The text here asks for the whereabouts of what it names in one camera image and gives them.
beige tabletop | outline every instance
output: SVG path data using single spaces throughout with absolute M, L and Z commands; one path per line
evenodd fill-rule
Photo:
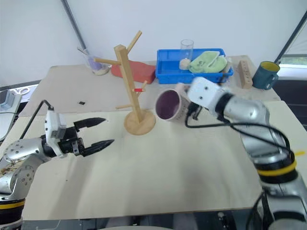
M 288 136 L 293 151 L 307 151 L 307 132 L 288 106 L 283 101 L 265 104 L 271 124 Z M 188 129 L 157 118 L 151 132 L 134 136 L 123 126 L 126 114 L 65 114 L 68 127 L 88 117 L 107 119 L 80 131 L 86 146 L 110 138 L 115 141 L 86 158 L 70 154 L 41 165 L 26 198 L 25 220 L 105 218 L 253 205 L 260 193 L 259 177 L 234 130 Z M 0 153 L 17 140 L 28 120 L 17 120 Z M 44 120 L 43 115 L 35 118 L 26 138 L 44 134 Z M 201 124 L 216 122 L 206 110 L 199 117 Z M 296 159 L 297 169 L 306 179 L 307 155 Z
M 237 72 L 239 61 L 248 61 L 252 76 L 256 68 L 248 56 L 233 56 L 230 58 L 235 73 L 225 85 L 233 93 L 247 99 L 280 100 L 273 89 L 267 91 L 253 87 L 249 90 L 242 89 Z M 155 61 L 146 63 L 155 65 Z M 140 88 L 142 84 L 136 82 L 135 85 Z M 152 84 L 147 85 L 146 92 L 139 97 L 141 108 L 153 109 L 160 92 L 174 87 L 175 85 L 159 84 L 158 79 L 155 79 Z M 111 72 L 103 76 L 96 76 L 85 65 L 54 66 L 50 68 L 47 76 L 42 79 L 32 94 L 31 100 L 19 116 L 31 116 L 43 99 L 48 100 L 57 108 L 59 113 L 115 111 L 116 106 L 130 104 L 122 78 L 113 76 Z M 39 115 L 42 114 L 46 114 L 46 108 L 41 109 Z

clear glass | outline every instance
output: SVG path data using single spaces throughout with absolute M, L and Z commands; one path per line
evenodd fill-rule
M 83 53 L 83 57 L 86 61 L 85 65 L 87 68 L 91 69 L 94 74 L 104 75 L 109 71 L 110 66 L 108 64 L 95 62 L 94 58 L 96 58 L 96 56 L 90 55 L 87 49 L 85 49 L 84 52 L 88 54 L 86 55 Z
M 192 60 L 194 42 L 190 39 L 181 41 L 179 69 L 186 70 Z

yellow ring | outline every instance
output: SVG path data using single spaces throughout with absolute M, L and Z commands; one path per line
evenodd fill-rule
M 290 164 L 287 167 L 284 167 L 282 169 L 277 170 L 257 170 L 258 174 L 261 176 L 280 176 L 284 175 L 286 173 L 291 172 L 296 167 L 296 161 L 294 161 L 292 164 Z
M 21 202 L 18 202 L 18 203 L 15 203 L 15 204 L 7 204 L 7 205 L 0 205 L 0 210 L 2 209 L 9 209 L 9 208 L 15 208 L 15 207 L 20 207 L 22 205 L 25 204 L 25 200 L 24 201 L 21 201 Z

red object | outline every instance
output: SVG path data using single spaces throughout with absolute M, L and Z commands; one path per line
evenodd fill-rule
M 155 79 L 155 66 L 150 66 L 138 61 L 129 61 L 133 79 L 138 82 L 147 81 L 147 84 L 151 84 Z M 121 77 L 119 65 L 112 65 L 111 73 L 115 76 Z
M 137 88 L 137 89 L 134 89 L 133 91 L 135 91 L 135 92 L 144 92 L 144 90 L 142 88 Z

white cup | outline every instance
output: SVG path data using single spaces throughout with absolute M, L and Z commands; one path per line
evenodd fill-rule
M 184 123 L 189 104 L 184 84 L 178 83 L 175 89 L 165 90 L 158 96 L 155 112 L 162 120 Z

